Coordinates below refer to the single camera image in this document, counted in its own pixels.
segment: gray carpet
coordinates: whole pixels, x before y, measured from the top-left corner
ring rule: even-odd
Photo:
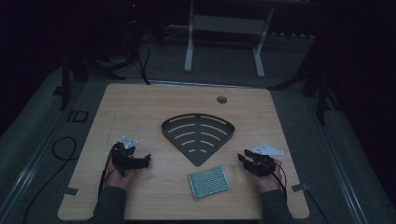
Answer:
[[[185,46],[169,43],[162,48],[149,43],[150,55],[146,72],[153,84],[175,81],[265,88],[294,76],[311,43],[312,39],[270,36],[262,53],[266,72],[264,78],[257,78],[251,49],[248,48],[196,46],[192,71],[185,73]],[[141,51],[141,56],[145,59],[147,52],[145,49]],[[122,82],[142,83],[135,66],[119,71],[119,74],[128,77]],[[58,70],[47,78],[42,88],[32,97],[19,118],[0,139],[3,155],[0,160],[1,177],[6,180],[2,181],[1,198],[8,196],[23,167],[37,151],[42,152],[43,157],[29,188],[23,190],[21,197],[9,208],[9,216],[4,223],[22,223],[29,202],[64,165],[64,161],[59,161],[52,155],[51,144],[62,137],[72,136],[77,140],[75,155],[79,154],[106,85],[112,82],[115,80],[95,74],[92,74],[88,83],[73,81],[72,102],[65,112],[60,112],[60,97],[52,95],[55,87],[60,85]],[[276,111],[301,182],[310,188],[330,223],[355,223],[356,219],[345,198],[345,190],[340,187],[340,179],[334,169],[332,155],[335,153],[345,169],[349,183],[356,191],[367,218],[365,223],[395,223],[395,211],[342,112],[335,109],[326,112],[327,126],[323,129],[312,112],[316,106],[315,97],[305,98],[300,93],[303,84],[302,81],[283,91],[272,91]],[[67,122],[71,110],[89,112],[87,122]],[[57,120],[59,128],[52,128]],[[57,152],[63,158],[70,155],[72,148],[73,144],[69,140],[56,145]],[[67,163],[40,193],[31,206],[28,223],[66,223],[57,218],[57,211],[76,163]],[[312,201],[307,198],[307,202],[310,216],[299,221],[324,223]]]

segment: sleeve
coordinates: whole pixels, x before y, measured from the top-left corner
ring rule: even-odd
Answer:
[[[117,187],[103,189],[93,210],[93,217],[87,220],[89,224],[122,224],[126,204],[126,191]]]
[[[261,194],[262,219],[265,224],[297,223],[291,216],[286,200],[280,189]]]

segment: wooden tabletop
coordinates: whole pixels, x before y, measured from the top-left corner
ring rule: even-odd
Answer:
[[[217,101],[227,98],[226,104]],[[235,127],[233,137],[203,165],[196,167],[162,134],[162,123],[174,116],[202,113],[225,119]],[[97,111],[69,188],[77,196],[64,195],[59,218],[83,220],[92,216],[97,190],[109,150],[122,136],[138,141],[134,156],[151,154],[148,169],[141,170],[129,190],[125,219],[257,219],[262,216],[260,193],[237,153],[262,142],[284,150],[273,156],[283,162],[288,180],[288,205],[292,215],[309,215],[304,194],[291,186],[299,179],[267,90],[110,84]],[[221,165],[231,190],[195,201],[188,174]]]

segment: slotted black plate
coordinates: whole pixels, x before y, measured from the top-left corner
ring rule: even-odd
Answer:
[[[195,166],[204,164],[233,136],[235,127],[207,114],[184,114],[163,122],[163,135]]]

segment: human hand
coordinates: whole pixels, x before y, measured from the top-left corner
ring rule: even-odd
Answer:
[[[274,163],[277,164],[274,170],[274,175],[276,175],[276,177],[279,180],[282,180],[282,175],[280,174],[280,166],[282,165],[282,161],[274,159]],[[254,175],[254,178],[256,179],[257,185],[259,186],[260,193],[264,193],[275,189],[281,189],[279,182],[274,178],[273,175],[267,175],[267,176]]]
[[[128,189],[132,185],[132,180],[137,175],[137,173],[137,170],[127,170],[125,172],[125,176],[122,176],[120,171],[113,164],[113,161],[110,158],[107,166],[106,175],[108,175],[108,177],[105,180],[105,187],[118,187],[120,189],[125,189],[126,191],[128,191]]]

